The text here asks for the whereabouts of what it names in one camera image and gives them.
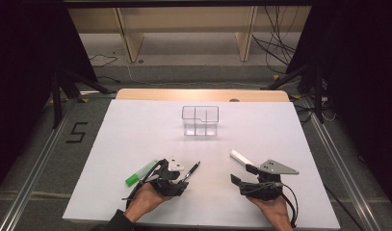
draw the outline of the white tabletop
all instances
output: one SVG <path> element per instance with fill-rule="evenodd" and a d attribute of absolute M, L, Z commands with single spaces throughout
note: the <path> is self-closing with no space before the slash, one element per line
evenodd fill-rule
<path fill-rule="evenodd" d="M 184 136 L 183 106 L 219 106 L 216 137 Z M 186 167 L 198 161 L 181 196 L 143 216 L 139 223 L 155 226 L 262 229 L 270 224 L 255 205 L 240 195 L 230 174 L 243 181 L 256 176 L 229 156 L 235 149 L 257 166 L 268 159 L 296 169 L 282 175 L 299 202 L 298 228 L 339 229 L 319 172 L 292 103 L 184 102 L 114 100 L 109 106 L 64 218 L 109 220 L 124 210 L 133 187 L 124 180 L 153 159 L 171 156 Z M 292 194 L 284 193 L 294 203 Z"/>

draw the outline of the green cap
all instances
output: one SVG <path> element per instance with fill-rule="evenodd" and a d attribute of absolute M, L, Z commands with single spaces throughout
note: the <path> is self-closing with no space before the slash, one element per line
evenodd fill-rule
<path fill-rule="evenodd" d="M 133 174 L 131 177 L 127 178 L 124 182 L 126 182 L 127 186 L 130 187 L 138 181 L 139 181 L 138 174 Z"/>

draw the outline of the transparent container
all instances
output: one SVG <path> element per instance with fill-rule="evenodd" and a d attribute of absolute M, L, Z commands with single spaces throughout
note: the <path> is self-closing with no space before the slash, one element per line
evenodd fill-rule
<path fill-rule="evenodd" d="M 217 136 L 219 107 L 184 106 L 181 118 L 185 136 Z"/>

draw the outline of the green marker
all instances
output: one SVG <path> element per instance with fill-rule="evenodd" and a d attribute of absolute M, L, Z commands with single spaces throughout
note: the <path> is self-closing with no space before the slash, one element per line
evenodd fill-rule
<path fill-rule="evenodd" d="M 138 170 L 135 174 L 127 178 L 124 182 L 126 182 L 127 186 L 132 186 L 136 182 L 138 182 L 142 177 L 144 177 L 152 167 L 154 167 L 157 164 L 157 160 L 153 160 L 150 163 L 148 163 L 145 167 L 142 167 L 140 170 Z"/>

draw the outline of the black sleeve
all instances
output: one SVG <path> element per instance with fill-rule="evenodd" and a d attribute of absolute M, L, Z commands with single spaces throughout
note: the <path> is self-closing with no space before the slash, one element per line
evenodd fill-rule
<path fill-rule="evenodd" d="M 135 227 L 121 210 L 117 210 L 114 217 L 106 225 L 95 226 L 91 231 L 131 231 Z"/>

